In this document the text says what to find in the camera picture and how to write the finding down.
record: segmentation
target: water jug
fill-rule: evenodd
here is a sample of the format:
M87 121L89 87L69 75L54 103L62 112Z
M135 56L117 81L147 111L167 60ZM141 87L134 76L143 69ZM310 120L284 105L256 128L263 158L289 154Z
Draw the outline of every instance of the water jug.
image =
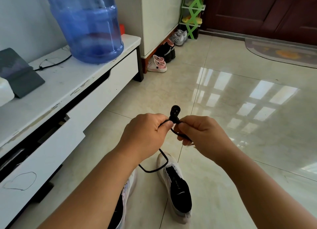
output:
M123 51L114 0L48 0L72 55L87 63L105 63Z

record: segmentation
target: white sneaker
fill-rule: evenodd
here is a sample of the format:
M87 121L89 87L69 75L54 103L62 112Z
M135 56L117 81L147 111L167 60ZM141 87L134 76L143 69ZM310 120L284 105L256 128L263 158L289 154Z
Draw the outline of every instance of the white sneaker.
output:
M168 202L171 207L173 218L182 224L188 223L192 216L191 193L177 161L168 153L164 152L168 158L168 164L158 171L158 177L165 184L168 191ZM166 163L166 159L160 153L157 160L157 168Z
M108 229L124 229L125 215L126 215L126 202L132 194L137 183L137 169L134 169L128 181L124 185L121 195L119 197L116 209L109 223Z
M182 31L180 29L177 30L176 32L178 35L183 35L184 36L184 41L186 42L188 37L187 37L187 31Z
M184 41L184 35L179 34L179 33L174 33L171 37L170 40L176 45L176 46L182 46L185 41Z
M165 61L159 62L158 60L151 58L147 64L147 70L150 72L166 72L166 63Z

